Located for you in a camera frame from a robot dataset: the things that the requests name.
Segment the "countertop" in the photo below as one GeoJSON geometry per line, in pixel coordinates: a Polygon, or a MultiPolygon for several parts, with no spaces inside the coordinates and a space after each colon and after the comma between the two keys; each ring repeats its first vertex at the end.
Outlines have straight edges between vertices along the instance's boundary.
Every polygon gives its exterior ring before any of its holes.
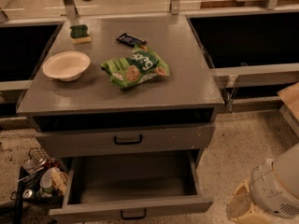
{"type": "Polygon", "coordinates": [[[64,51],[80,51],[91,59],[83,76],[72,82],[46,77],[40,68],[21,98],[19,115],[76,114],[210,107],[223,104],[187,18],[182,15],[102,18],[66,21],[45,61],[64,51]],[[72,44],[69,27],[87,24],[91,43],[72,44]],[[128,90],[113,87],[100,63],[130,57],[132,48],[116,38],[128,33],[148,41],[169,65],[169,77],[155,77],[128,90]]]}

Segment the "white bowl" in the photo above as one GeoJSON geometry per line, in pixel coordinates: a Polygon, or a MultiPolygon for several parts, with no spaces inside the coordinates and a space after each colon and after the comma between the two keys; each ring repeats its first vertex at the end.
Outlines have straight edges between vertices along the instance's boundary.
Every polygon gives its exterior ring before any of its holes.
{"type": "Polygon", "coordinates": [[[73,81],[82,76],[90,63],[90,58],[84,53],[77,51],[62,52],[44,62],[43,72],[50,78],[73,81]]]}

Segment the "closed drawer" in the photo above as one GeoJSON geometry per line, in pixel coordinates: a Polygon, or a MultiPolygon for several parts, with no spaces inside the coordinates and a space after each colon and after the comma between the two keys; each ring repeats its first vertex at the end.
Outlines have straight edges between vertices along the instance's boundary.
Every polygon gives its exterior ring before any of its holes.
{"type": "Polygon", "coordinates": [[[91,130],[37,133],[36,139],[55,158],[208,147],[215,124],[179,128],[91,130]]]}
{"type": "Polygon", "coordinates": [[[189,151],[74,158],[59,223],[205,212],[189,151]]]}

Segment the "snack bag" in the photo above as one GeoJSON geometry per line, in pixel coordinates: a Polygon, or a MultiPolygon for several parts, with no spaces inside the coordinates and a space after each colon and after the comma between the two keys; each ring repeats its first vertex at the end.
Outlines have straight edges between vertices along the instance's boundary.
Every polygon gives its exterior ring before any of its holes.
{"type": "Polygon", "coordinates": [[[157,76],[169,76],[168,65],[144,45],[135,45],[131,58],[112,59],[100,66],[113,86],[126,89],[157,76]]]}

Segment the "concrete floor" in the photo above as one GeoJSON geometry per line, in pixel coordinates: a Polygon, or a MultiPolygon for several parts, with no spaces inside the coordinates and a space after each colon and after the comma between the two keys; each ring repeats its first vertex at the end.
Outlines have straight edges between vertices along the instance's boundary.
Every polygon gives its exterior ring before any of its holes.
{"type": "MultiPolygon", "coordinates": [[[[236,186],[249,177],[252,169],[266,158],[275,158],[298,142],[277,108],[258,111],[220,113],[212,142],[200,161],[197,174],[205,197],[214,203],[204,214],[151,217],[132,221],[103,221],[99,224],[213,224],[232,223],[225,208],[236,186]]],[[[26,119],[0,119],[0,202],[9,201],[17,189],[21,163],[28,159],[29,149],[38,147],[35,131],[26,119]]],[[[51,222],[48,206],[32,206],[23,212],[22,224],[51,222]]],[[[295,224],[293,220],[277,219],[277,224],[295,224]]]]}

